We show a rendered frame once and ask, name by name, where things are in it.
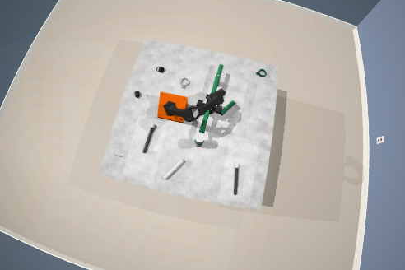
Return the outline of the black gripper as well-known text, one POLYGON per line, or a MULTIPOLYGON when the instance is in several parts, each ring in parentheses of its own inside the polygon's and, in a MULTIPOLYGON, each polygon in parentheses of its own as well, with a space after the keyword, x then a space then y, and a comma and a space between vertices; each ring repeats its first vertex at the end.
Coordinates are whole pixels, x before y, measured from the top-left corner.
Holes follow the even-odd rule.
MULTIPOLYGON (((203 100, 198 100, 198 103, 197 103, 196 107, 202 106, 204 104, 205 103, 203 103, 203 100)), ((210 114, 213 114, 213 113, 221 114, 221 112, 222 112, 222 106, 220 106, 220 105, 216 106, 215 105, 214 107, 211 108, 210 114)))

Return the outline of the dark green cup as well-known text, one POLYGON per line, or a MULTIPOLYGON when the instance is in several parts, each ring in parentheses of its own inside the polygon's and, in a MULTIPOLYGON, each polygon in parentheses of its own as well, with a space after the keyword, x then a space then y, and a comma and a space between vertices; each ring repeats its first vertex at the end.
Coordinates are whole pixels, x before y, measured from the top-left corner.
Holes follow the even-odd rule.
MULTIPOLYGON (((201 126, 200 129, 199 129, 199 132, 200 132, 200 133, 205 133, 205 129, 206 129, 206 127, 201 126)), ((196 144, 198 144, 198 143, 196 143, 196 144)), ((202 145, 202 144, 203 144, 203 143, 200 143, 200 144, 198 144, 198 145, 202 145)))

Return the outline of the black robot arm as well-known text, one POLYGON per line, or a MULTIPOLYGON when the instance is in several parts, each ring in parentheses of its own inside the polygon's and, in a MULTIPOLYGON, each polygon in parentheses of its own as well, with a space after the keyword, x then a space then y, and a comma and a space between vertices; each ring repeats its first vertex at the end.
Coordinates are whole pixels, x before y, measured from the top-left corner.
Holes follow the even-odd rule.
POLYGON ((204 105, 199 107, 191 106, 186 109, 177 109, 174 102, 168 101, 168 103, 164 105, 165 113, 167 116, 177 115, 179 117, 183 117, 183 119, 186 122, 192 122, 194 120, 197 120, 201 115, 204 115, 209 109, 211 109, 215 105, 222 104, 224 102, 223 96, 225 94, 226 91, 224 91, 224 89, 221 88, 215 91, 214 93, 211 93, 210 95, 207 94, 206 96, 207 103, 205 103, 204 105), (197 109, 199 112, 199 115, 196 118, 194 118, 193 116, 192 109, 197 109))

